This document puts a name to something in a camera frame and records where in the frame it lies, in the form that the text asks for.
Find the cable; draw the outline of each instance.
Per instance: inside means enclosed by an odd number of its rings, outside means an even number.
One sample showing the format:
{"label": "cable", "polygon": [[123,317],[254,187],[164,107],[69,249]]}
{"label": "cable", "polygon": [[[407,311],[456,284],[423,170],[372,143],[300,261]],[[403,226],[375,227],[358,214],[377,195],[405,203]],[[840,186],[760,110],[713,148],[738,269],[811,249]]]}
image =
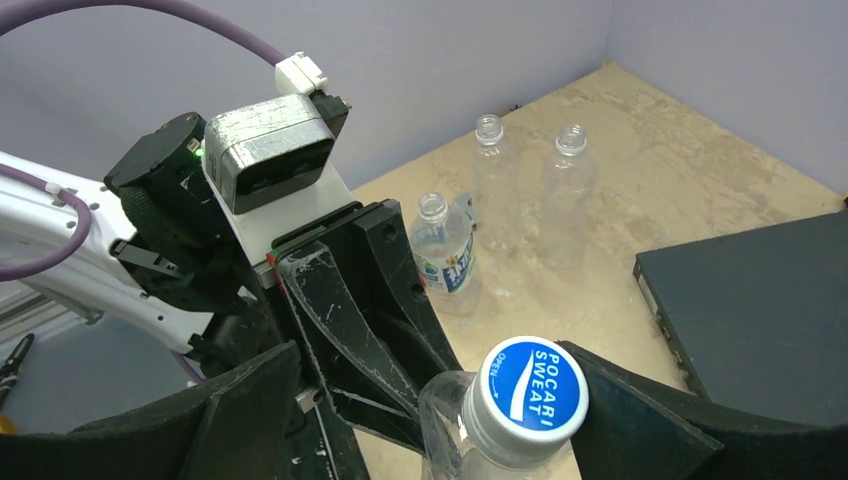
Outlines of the cable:
{"label": "cable", "polygon": [[206,381],[206,379],[203,378],[199,373],[197,373],[197,371],[195,371],[194,368],[188,363],[188,360],[186,360],[185,356],[182,353],[171,350],[171,355],[173,355],[174,358],[177,360],[177,363],[179,363],[180,366],[183,367],[183,370],[185,370],[189,378],[191,378],[192,382],[197,385],[200,385],[201,383],[204,383]]}
{"label": "cable", "polygon": [[[9,177],[12,180],[17,180],[21,183],[25,183],[33,188],[43,190],[47,193],[51,193],[48,188],[52,188],[53,186],[55,186],[53,184],[48,184],[45,180],[42,180],[26,172],[22,172],[17,168],[10,167],[2,163],[0,163],[0,175],[3,175],[4,177]],[[41,273],[47,270],[48,268],[53,268],[56,265],[65,261],[71,255],[73,255],[74,252],[76,252],[79,247],[82,246],[83,242],[85,242],[85,239],[88,238],[88,232],[91,231],[92,222],[91,210],[88,209],[88,205],[86,205],[85,202],[80,200],[79,197],[64,189],[58,192],[57,197],[59,197],[59,200],[74,207],[74,210],[77,211],[77,216],[79,218],[77,219],[76,229],[71,235],[71,238],[67,241],[67,243],[57,248],[46,257],[43,257],[39,260],[27,263],[25,265],[0,267],[0,282],[18,280],[24,277],[35,275],[37,273]]]}
{"label": "cable", "polygon": [[0,37],[29,22],[89,7],[127,6],[173,15],[211,30],[276,65],[286,59],[279,50],[224,17],[184,0],[23,0],[0,7]]}

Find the clear plastic bottle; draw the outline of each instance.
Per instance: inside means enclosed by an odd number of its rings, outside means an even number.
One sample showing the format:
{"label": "clear plastic bottle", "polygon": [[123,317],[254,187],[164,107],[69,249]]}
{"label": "clear plastic bottle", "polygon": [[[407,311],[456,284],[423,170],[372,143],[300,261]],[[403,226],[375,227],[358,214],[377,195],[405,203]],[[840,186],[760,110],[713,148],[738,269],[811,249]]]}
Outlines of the clear plastic bottle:
{"label": "clear plastic bottle", "polygon": [[542,169],[536,256],[551,269],[576,266],[585,256],[588,202],[598,182],[586,144],[583,127],[566,126]]}
{"label": "clear plastic bottle", "polygon": [[448,206],[438,193],[418,201],[410,246],[418,275],[437,310],[470,315],[480,302],[482,283],[476,268],[471,220],[459,207]]}
{"label": "clear plastic bottle", "polygon": [[476,374],[434,377],[418,406],[423,479],[542,480],[561,476],[589,393],[568,352],[538,337],[515,337],[492,349]]}
{"label": "clear plastic bottle", "polygon": [[479,218],[477,241],[493,251],[507,251],[518,243],[519,164],[504,138],[501,120],[483,115],[477,120],[474,157],[474,211]]}

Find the blue bottle cap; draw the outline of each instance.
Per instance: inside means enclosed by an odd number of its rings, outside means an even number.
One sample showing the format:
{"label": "blue bottle cap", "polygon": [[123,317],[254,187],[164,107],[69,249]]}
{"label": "blue bottle cap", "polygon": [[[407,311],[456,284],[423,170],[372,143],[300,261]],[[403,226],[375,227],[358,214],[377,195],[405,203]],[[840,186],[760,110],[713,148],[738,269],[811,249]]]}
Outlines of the blue bottle cap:
{"label": "blue bottle cap", "polygon": [[469,435],[509,468],[544,462],[580,428],[589,409],[583,371],[562,347],[538,337],[496,346],[466,395]]}

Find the wooden table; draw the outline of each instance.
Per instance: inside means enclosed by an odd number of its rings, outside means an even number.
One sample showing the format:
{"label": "wooden table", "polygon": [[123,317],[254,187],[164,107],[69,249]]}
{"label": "wooden table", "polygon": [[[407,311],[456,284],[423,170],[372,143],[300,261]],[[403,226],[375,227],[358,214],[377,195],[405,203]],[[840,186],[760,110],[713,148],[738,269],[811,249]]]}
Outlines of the wooden table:
{"label": "wooden table", "polygon": [[[836,211],[840,197],[730,131],[610,64],[504,117],[519,152],[525,195],[533,195],[559,129],[579,123],[601,169],[591,204],[584,264],[554,273],[524,253],[511,268],[524,295],[484,296],[470,318],[439,314],[467,370],[515,335],[566,339],[657,381],[685,388],[631,271],[637,252]],[[452,199],[471,187],[473,134],[357,189],[363,203],[395,198],[410,225],[418,198]],[[482,265],[487,252],[481,250]],[[372,478],[417,479],[420,457],[357,432]],[[557,478],[577,479],[574,463]]]}

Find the gray floor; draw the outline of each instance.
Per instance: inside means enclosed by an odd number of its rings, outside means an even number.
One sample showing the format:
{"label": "gray floor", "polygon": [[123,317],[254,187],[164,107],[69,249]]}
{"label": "gray floor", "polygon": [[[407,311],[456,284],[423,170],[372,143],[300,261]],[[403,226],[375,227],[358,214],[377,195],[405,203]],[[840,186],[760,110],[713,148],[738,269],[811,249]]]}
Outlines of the gray floor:
{"label": "gray floor", "polygon": [[186,388],[188,376],[147,332],[117,318],[36,343],[3,414],[21,433],[65,433]]}

